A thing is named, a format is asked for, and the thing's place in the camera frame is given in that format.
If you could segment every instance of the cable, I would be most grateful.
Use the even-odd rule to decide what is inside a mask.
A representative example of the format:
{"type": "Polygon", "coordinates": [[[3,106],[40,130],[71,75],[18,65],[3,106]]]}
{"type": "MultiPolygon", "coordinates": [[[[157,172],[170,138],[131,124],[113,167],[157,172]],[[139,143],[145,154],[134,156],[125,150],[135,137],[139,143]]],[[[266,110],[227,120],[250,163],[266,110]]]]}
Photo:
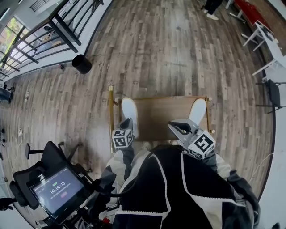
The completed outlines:
{"type": "Polygon", "coordinates": [[[20,143],[20,144],[18,145],[18,147],[17,147],[16,157],[15,157],[14,162],[13,162],[13,164],[12,164],[12,171],[13,171],[13,169],[15,168],[16,160],[17,160],[17,157],[18,157],[18,154],[19,154],[19,147],[20,147],[20,145],[21,145],[22,142],[23,142],[23,131],[22,131],[21,128],[19,128],[18,136],[21,136],[21,143],[20,143]]]}
{"type": "Polygon", "coordinates": [[[251,176],[251,178],[250,178],[250,180],[249,180],[249,183],[251,182],[251,180],[252,180],[254,174],[258,171],[258,168],[262,165],[262,163],[263,163],[270,155],[273,155],[273,153],[268,154],[267,157],[262,160],[262,162],[261,162],[261,163],[259,164],[259,166],[256,168],[255,172],[252,174],[252,176],[251,176]]]}

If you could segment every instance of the window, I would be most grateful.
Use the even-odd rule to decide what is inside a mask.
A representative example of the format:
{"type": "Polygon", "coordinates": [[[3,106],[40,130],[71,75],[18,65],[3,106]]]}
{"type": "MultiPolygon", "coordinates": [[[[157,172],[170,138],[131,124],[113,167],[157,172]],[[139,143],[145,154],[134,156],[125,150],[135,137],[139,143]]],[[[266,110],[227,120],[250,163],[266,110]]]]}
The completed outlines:
{"type": "Polygon", "coordinates": [[[4,30],[0,34],[0,51],[7,53],[11,47],[15,37],[23,28],[23,25],[16,19],[12,18],[5,26],[4,30]]]}
{"type": "MultiPolygon", "coordinates": [[[[17,34],[20,32],[20,30],[23,28],[23,25],[15,18],[13,17],[9,23],[5,26],[2,33],[0,34],[0,60],[3,58],[3,56],[9,51],[10,47],[12,46],[13,41],[15,40],[17,34]]],[[[29,30],[24,29],[23,33],[20,35],[20,37],[23,37],[25,34],[28,33],[29,30]]],[[[17,50],[13,50],[11,53],[11,56],[14,56],[14,59],[18,59],[22,56],[20,53],[18,54],[17,50]]],[[[7,59],[7,63],[10,65],[16,64],[13,62],[10,58],[7,59]]]]}

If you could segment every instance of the black trash can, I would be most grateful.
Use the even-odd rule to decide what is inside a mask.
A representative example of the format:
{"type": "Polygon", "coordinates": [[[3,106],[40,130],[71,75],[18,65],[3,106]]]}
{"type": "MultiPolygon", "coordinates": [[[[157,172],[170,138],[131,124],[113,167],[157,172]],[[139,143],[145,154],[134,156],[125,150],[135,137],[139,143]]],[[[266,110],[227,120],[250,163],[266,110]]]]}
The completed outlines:
{"type": "Polygon", "coordinates": [[[81,74],[86,74],[90,71],[92,64],[84,55],[79,54],[72,60],[72,66],[75,67],[81,74]]]}

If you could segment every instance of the office chair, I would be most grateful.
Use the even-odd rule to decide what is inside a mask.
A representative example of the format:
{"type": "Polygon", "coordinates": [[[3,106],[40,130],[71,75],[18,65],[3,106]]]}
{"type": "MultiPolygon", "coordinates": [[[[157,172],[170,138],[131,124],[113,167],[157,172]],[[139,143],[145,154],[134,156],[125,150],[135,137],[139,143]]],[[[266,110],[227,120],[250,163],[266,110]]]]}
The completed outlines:
{"type": "Polygon", "coordinates": [[[272,80],[268,80],[266,85],[269,89],[269,100],[272,102],[272,105],[256,105],[256,106],[268,106],[273,107],[272,111],[268,112],[268,114],[272,113],[273,111],[277,111],[283,107],[280,103],[280,92],[279,92],[279,85],[286,84],[286,83],[274,83],[272,80]]]}
{"type": "Polygon", "coordinates": [[[33,180],[59,163],[66,162],[73,167],[76,173],[83,173],[88,177],[87,171],[81,165],[71,164],[72,157],[74,156],[77,148],[82,146],[82,143],[77,144],[75,148],[73,148],[68,158],[66,158],[63,153],[61,148],[62,145],[63,142],[60,142],[57,147],[53,142],[49,141],[44,150],[31,150],[30,145],[26,144],[25,155],[27,159],[29,159],[30,154],[37,153],[42,153],[42,158],[41,161],[38,161],[32,167],[15,172],[13,175],[14,181],[11,181],[9,187],[21,207],[29,206],[31,209],[35,210],[39,206],[39,202],[30,191],[27,186],[27,182],[33,180]]]}

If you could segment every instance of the black and white jacket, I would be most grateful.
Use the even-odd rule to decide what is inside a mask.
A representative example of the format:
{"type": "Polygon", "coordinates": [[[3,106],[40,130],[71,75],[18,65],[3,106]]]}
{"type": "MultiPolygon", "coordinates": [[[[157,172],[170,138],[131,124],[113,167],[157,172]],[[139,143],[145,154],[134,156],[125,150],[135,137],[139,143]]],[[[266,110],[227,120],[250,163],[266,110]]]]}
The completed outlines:
{"type": "Polygon", "coordinates": [[[134,157],[130,148],[118,150],[101,176],[113,182],[105,211],[115,229],[252,229],[260,208],[250,185],[213,151],[198,161],[176,146],[157,147],[152,155],[142,150],[134,157]]]}

